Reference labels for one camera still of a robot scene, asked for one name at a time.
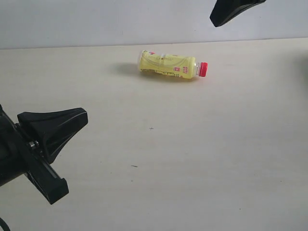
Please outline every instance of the white table surface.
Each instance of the white table surface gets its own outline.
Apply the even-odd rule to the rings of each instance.
[[[207,77],[141,76],[143,49],[195,56]],[[308,230],[307,38],[2,50],[0,103],[14,120],[89,113],[53,164],[69,195],[0,188],[12,231]]]

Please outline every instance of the yellow bottle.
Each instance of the yellow bottle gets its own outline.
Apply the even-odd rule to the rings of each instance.
[[[205,77],[207,63],[197,63],[195,57],[185,57],[174,54],[155,54],[152,51],[142,51],[138,68],[142,72],[156,72],[166,76],[181,78]]]

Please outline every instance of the bottle cap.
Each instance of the bottle cap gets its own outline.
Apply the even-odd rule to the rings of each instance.
[[[201,63],[200,64],[199,76],[205,77],[206,76],[206,71],[207,71],[207,63]]]

